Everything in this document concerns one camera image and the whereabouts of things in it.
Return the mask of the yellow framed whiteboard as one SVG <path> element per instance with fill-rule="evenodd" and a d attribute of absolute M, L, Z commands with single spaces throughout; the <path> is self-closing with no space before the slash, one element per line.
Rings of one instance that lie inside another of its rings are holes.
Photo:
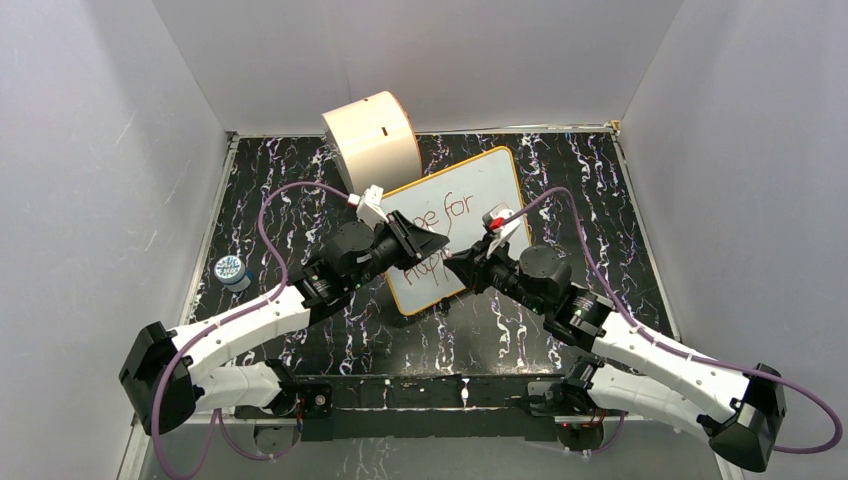
<path fill-rule="evenodd" d="M 414 315 L 464 290 L 443 260 L 480 240 L 485 233 L 482 217 L 501 203 L 514 211 L 524 206 L 513 154 L 503 146 L 383 196 L 384 211 L 399 211 L 416 226 L 450 238 L 443 250 L 418 265 L 387 272 L 401 314 Z"/>

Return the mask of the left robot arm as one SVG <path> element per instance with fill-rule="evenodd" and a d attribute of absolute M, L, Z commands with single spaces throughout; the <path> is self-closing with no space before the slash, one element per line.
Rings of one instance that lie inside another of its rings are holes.
<path fill-rule="evenodd" d="M 317 324 L 350 303 L 353 293 L 388 270 L 408 270 L 439 252 L 447 236 L 400 212 L 369 226 L 344 224 L 271 293 L 208 320 L 167 329 L 143 327 L 118 379 L 146 434 L 168 433 L 197 411 L 236 406 L 286 416 L 303 398 L 272 363 L 228 361 L 269 340 Z"/>

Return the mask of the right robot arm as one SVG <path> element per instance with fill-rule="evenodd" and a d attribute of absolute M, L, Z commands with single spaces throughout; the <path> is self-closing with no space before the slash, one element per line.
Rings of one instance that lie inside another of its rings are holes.
<path fill-rule="evenodd" d="M 572 282 L 570 265 L 547 246 L 517 259 L 484 241 L 445 265 L 465 287 L 489 287 L 544 318 L 556 339 L 596 356 L 563 387 L 577 414 L 619 410 L 666 423 L 704 441 L 718 456 L 748 471 L 766 470 L 786 414 L 780 373 L 759 363 L 743 372 L 643 325 L 632 325 L 603 296 Z"/>

